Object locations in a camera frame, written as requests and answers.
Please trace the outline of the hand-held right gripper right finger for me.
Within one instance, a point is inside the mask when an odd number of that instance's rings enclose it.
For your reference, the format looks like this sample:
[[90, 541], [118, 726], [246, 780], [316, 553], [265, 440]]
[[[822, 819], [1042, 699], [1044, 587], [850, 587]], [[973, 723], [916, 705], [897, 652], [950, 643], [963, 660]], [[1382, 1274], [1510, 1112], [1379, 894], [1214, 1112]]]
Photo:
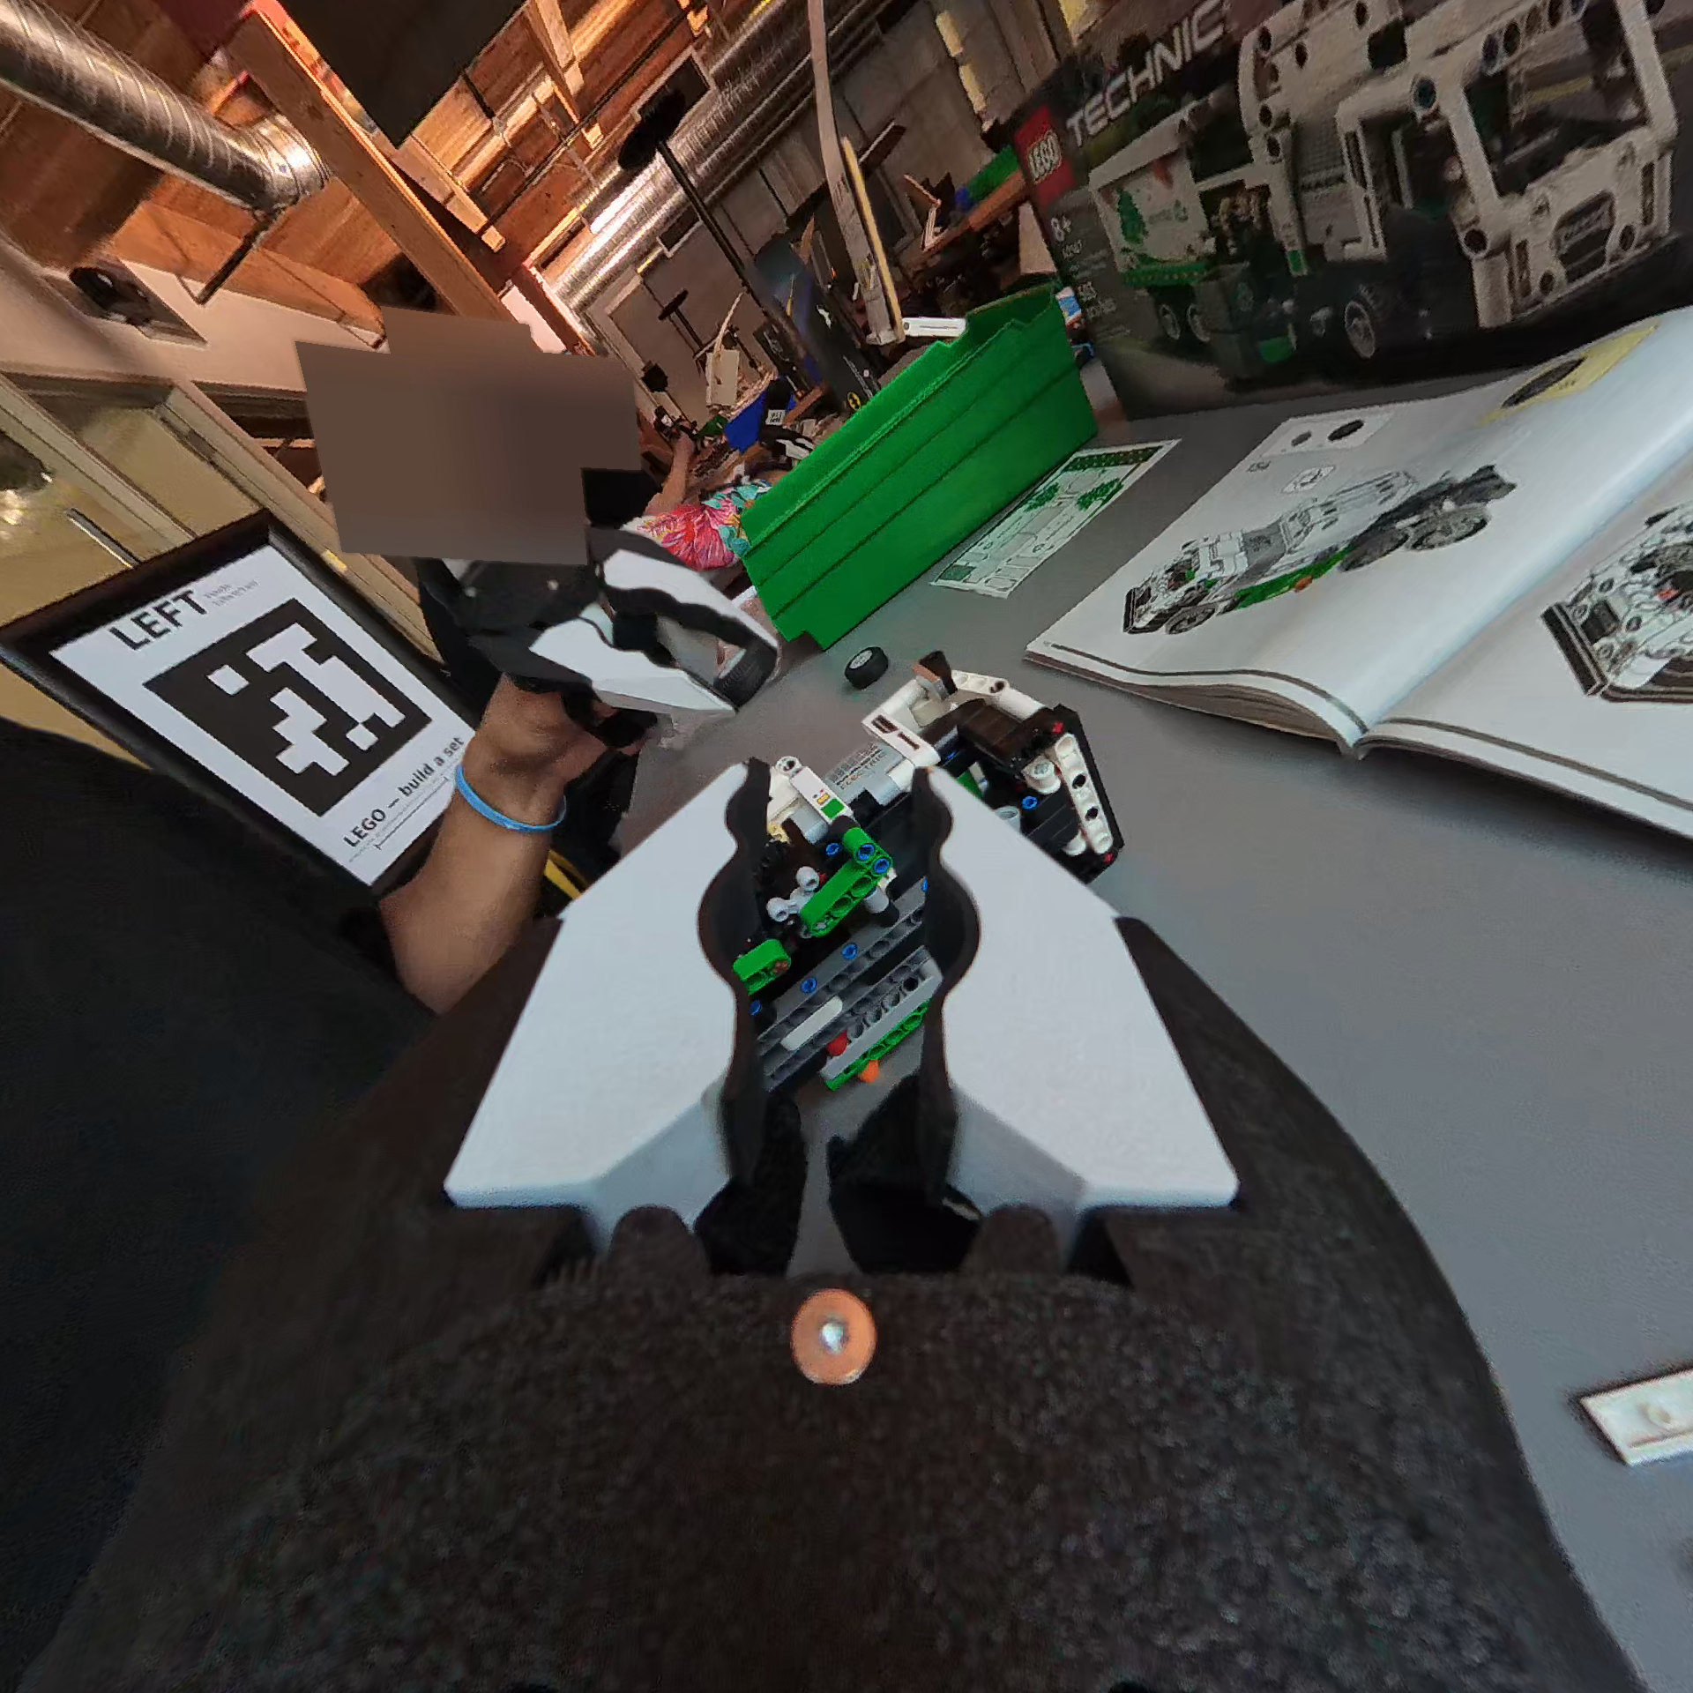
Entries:
[[1114, 909], [949, 776], [921, 773], [923, 1186], [982, 1214], [1219, 1209], [1236, 1167]]

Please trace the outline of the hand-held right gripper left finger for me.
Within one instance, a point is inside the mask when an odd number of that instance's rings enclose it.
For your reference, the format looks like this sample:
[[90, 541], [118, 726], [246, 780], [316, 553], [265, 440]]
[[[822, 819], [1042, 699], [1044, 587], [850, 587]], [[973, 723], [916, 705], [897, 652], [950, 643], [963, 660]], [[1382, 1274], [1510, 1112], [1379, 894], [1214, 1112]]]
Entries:
[[445, 1177], [459, 1209], [698, 1214], [750, 1184], [767, 1093], [733, 973], [770, 766], [730, 766], [564, 909]]

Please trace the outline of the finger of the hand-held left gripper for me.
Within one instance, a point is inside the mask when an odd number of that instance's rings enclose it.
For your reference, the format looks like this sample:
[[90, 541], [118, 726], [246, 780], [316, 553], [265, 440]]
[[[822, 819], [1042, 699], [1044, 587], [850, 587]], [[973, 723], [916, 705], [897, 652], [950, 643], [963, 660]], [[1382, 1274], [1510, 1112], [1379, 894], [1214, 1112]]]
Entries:
[[725, 718], [736, 707], [685, 667], [640, 650], [616, 648], [591, 620], [540, 631], [473, 632], [469, 648], [526, 692], [553, 693], [572, 707], [605, 705], [664, 718]]
[[714, 685], [727, 654], [778, 650], [778, 636], [656, 542], [623, 529], [591, 529], [587, 556], [598, 581], [598, 622], [623, 650], [640, 650]]

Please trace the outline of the lego truck model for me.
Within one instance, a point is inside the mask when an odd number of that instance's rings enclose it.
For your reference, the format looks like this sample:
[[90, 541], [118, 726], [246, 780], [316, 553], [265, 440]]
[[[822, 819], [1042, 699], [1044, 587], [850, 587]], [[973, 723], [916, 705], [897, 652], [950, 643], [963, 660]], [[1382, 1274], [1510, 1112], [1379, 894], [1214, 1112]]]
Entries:
[[867, 744], [830, 774], [793, 755], [770, 774], [756, 917], [733, 960], [770, 1094], [875, 1079], [940, 989], [913, 814], [921, 770], [950, 778], [1081, 883], [1123, 845], [1067, 707], [931, 652], [861, 723]]

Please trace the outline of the person's left forearm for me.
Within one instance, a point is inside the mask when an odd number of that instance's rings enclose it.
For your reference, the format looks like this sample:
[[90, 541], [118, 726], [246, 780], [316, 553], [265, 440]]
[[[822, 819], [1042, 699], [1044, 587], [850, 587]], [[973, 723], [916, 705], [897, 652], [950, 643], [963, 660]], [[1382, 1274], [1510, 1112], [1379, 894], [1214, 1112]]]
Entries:
[[452, 795], [420, 868], [378, 909], [412, 999], [452, 1010], [509, 951], [536, 920], [549, 840], [504, 833]]

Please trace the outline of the lego set cardboard box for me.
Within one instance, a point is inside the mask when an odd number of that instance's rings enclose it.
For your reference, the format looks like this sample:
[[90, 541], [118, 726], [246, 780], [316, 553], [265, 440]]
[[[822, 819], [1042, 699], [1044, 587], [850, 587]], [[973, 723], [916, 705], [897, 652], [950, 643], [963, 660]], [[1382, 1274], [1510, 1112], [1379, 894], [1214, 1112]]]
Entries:
[[1689, 304], [1689, 4], [1108, 4], [1011, 120], [1123, 412], [1522, 366]]

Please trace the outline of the person's left hand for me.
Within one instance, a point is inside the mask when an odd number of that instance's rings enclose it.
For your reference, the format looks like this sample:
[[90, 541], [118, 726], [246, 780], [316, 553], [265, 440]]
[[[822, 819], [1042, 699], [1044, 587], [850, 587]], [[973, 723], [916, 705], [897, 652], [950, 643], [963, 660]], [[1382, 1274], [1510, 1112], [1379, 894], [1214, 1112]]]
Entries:
[[591, 704], [581, 726], [556, 693], [502, 678], [459, 764], [496, 808], [545, 822], [566, 788], [611, 752], [598, 734], [606, 719], [608, 710]]

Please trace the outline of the blue wristband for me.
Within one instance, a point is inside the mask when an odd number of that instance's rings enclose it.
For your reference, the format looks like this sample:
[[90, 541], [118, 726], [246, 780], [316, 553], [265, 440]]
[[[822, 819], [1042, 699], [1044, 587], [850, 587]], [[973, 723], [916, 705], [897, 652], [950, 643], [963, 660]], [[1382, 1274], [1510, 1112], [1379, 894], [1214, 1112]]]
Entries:
[[479, 819], [492, 822], [496, 828], [512, 835], [521, 837], [538, 837], [538, 835], [551, 835], [558, 826], [564, 824], [566, 819], [566, 800], [559, 800], [556, 814], [549, 817], [545, 822], [517, 819], [505, 811], [496, 808], [489, 800], [476, 792], [472, 780], [465, 776], [464, 766], [457, 764], [454, 770], [454, 790], [456, 796]]

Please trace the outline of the green plastic bin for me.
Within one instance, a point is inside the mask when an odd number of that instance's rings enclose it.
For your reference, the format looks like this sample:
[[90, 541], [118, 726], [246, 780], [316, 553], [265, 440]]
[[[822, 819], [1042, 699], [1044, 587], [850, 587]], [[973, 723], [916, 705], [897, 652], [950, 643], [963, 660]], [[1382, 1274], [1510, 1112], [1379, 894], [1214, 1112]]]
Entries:
[[757, 602], [825, 650], [1096, 434], [1049, 288], [968, 313], [743, 517]]

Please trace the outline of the green white sticker sheet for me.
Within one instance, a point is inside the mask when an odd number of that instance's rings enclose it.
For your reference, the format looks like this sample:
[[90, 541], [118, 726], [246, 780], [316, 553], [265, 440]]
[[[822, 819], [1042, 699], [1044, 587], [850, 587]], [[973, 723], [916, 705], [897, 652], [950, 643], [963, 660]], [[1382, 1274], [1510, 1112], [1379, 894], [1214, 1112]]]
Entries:
[[1176, 446], [1156, 440], [1073, 451], [944, 563], [933, 584], [1005, 600]]

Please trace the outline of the black pole stand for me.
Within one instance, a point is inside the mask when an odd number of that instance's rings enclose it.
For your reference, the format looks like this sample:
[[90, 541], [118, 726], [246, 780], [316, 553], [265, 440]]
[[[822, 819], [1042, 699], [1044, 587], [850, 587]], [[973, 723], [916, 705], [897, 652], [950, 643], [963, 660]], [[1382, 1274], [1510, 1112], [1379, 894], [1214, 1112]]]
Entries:
[[676, 190], [680, 192], [698, 225], [721, 251], [736, 278], [754, 297], [765, 322], [780, 336], [781, 344], [789, 355], [791, 364], [799, 366], [805, 358], [805, 346], [798, 336], [791, 318], [781, 310], [770, 286], [756, 274], [754, 268], [750, 268], [742, 260], [727, 232], [719, 225], [718, 218], [714, 215], [707, 200], [689, 180], [685, 167], [672, 152], [671, 139], [675, 138], [685, 114], [685, 94], [680, 94], [679, 90], [656, 92], [648, 100], [648, 106], [640, 110], [616, 153], [619, 172], [625, 177], [633, 180], [645, 174], [655, 159], [662, 163], [664, 172], [675, 182]]

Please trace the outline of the person's dark clothing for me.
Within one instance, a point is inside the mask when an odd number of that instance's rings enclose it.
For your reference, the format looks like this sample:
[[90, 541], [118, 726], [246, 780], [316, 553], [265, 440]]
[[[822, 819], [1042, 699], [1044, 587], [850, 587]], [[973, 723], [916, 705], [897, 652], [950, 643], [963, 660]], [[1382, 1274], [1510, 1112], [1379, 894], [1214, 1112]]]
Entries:
[[265, 1180], [424, 1021], [368, 897], [3, 719], [3, 1689], [115, 1533]]

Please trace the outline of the open instruction booklet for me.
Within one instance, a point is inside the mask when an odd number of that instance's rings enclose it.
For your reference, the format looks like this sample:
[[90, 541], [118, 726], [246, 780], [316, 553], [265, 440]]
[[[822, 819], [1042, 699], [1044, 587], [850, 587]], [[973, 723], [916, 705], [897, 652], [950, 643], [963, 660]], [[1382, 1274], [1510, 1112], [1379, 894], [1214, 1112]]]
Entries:
[[1287, 419], [1026, 655], [1686, 840], [1690, 310], [1480, 388]]

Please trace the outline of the small white flat piece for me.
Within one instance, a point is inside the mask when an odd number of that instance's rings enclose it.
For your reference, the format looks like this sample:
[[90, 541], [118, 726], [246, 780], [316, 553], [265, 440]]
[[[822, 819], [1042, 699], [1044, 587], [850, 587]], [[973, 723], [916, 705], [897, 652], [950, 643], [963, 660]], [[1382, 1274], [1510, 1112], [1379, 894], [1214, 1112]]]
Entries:
[[1627, 1468], [1690, 1457], [1690, 1367], [1591, 1390], [1577, 1407]]

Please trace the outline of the silver ventilation duct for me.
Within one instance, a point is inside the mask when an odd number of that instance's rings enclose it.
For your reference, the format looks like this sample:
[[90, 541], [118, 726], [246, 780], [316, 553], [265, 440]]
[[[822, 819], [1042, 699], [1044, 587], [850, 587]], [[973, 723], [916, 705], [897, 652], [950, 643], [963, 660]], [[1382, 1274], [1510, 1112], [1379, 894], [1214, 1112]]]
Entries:
[[46, 4], [2, 4], [2, 83], [128, 157], [253, 213], [286, 212], [332, 180], [286, 120], [230, 125]]

